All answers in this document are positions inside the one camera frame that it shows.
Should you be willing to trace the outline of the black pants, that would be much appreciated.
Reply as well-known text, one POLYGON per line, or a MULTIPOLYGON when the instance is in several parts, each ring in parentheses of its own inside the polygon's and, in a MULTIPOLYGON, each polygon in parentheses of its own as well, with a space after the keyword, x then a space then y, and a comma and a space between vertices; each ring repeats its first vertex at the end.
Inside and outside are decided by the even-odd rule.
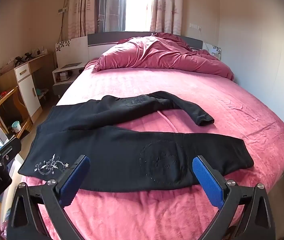
POLYGON ((54 106, 37 127, 23 176, 57 179, 81 155, 90 169, 81 188, 100 192, 175 190, 198 184, 192 171, 199 155, 222 175, 254 165, 243 140, 211 133, 137 132, 121 124, 169 109, 185 111, 197 126, 214 119, 199 105, 159 91, 131 98, 104 96, 54 106))

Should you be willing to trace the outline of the teal cup on floor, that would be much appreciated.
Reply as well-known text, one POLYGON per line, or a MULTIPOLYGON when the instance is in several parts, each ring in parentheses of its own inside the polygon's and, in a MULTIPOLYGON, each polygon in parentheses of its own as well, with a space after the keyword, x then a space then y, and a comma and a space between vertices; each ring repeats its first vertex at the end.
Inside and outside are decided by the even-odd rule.
POLYGON ((12 129, 15 133, 19 133, 21 131, 21 124, 19 121, 15 121, 12 124, 12 129))

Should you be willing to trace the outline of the small wooden table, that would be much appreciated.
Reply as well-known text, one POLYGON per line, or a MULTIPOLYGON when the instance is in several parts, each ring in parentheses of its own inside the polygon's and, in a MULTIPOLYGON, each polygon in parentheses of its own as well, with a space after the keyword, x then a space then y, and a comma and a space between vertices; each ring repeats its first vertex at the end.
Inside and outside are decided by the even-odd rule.
POLYGON ((33 122, 28 114, 26 106, 22 103, 18 86, 5 91, 0 96, 0 128, 5 135, 15 135, 22 139, 30 133, 33 122), (21 130, 13 131, 12 124, 15 121, 20 122, 21 130))

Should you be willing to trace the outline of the pink bed sheet mattress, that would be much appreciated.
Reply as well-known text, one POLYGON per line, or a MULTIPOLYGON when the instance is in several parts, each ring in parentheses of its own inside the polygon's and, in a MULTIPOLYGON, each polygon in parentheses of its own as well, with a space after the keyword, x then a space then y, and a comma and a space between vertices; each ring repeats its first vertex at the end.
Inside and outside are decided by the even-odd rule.
MULTIPOLYGON (((61 97, 73 105, 105 95, 119 98, 166 91, 194 102, 214 124, 198 127, 180 110, 156 112, 122 124, 146 132, 215 133, 240 138, 254 166, 229 175, 238 184, 270 190, 284 172, 284 122, 225 77, 176 69, 88 67, 61 97)), ((66 213, 85 239, 197 239, 216 208, 198 185, 174 191, 102 193, 80 190, 66 213)))

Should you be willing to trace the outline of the wooden desk white cabinet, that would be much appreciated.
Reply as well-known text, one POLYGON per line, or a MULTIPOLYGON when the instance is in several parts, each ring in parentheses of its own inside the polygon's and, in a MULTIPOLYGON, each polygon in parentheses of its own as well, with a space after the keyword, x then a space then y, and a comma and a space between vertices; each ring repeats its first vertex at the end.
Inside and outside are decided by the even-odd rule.
POLYGON ((37 90, 52 89, 53 70, 54 60, 52 53, 36 57, 0 75, 0 92, 18 87, 28 115, 32 122, 35 122, 42 112, 37 90))

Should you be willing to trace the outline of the white nightstand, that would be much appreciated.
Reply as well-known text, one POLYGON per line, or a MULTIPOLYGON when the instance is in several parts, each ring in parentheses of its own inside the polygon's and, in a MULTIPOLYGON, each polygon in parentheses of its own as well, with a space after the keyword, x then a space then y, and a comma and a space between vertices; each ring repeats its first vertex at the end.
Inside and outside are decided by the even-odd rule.
POLYGON ((85 69, 86 63, 77 62, 66 64, 52 72, 54 85, 53 92, 58 98, 61 98, 66 90, 72 85, 77 77, 85 69))

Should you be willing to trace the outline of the crimson duvet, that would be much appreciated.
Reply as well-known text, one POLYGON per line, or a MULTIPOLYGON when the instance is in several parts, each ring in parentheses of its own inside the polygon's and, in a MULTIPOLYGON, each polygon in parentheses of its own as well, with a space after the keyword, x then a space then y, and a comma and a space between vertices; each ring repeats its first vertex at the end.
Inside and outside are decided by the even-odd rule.
POLYGON ((145 37, 120 40, 96 61, 94 71, 118 68, 177 69, 213 74, 231 81, 231 69, 207 50, 192 50, 180 37, 156 33, 145 37))

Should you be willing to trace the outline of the floral curtain right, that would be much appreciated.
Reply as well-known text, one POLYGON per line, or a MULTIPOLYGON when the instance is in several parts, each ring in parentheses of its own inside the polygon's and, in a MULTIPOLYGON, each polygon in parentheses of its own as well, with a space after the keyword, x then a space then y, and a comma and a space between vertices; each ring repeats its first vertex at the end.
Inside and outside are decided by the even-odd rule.
POLYGON ((183 0, 153 0, 151 32, 181 35, 183 0))

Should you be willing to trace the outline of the floral curtain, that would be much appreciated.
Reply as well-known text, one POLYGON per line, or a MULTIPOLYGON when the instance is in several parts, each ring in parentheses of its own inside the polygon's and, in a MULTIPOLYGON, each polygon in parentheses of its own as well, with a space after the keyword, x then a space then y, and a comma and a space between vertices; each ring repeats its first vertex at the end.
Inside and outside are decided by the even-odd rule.
POLYGON ((67 34, 69 39, 95 32, 95 0, 69 0, 67 34))
POLYGON ((151 32, 181 35, 183 0, 153 0, 151 32))

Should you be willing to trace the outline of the floral curtain left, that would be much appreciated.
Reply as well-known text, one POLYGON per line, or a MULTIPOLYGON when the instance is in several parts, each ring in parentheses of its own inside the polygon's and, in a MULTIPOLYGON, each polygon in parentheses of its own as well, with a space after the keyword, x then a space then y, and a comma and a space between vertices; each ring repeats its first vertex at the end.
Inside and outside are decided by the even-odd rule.
POLYGON ((95 32, 95 0, 69 0, 67 34, 69 39, 95 32))

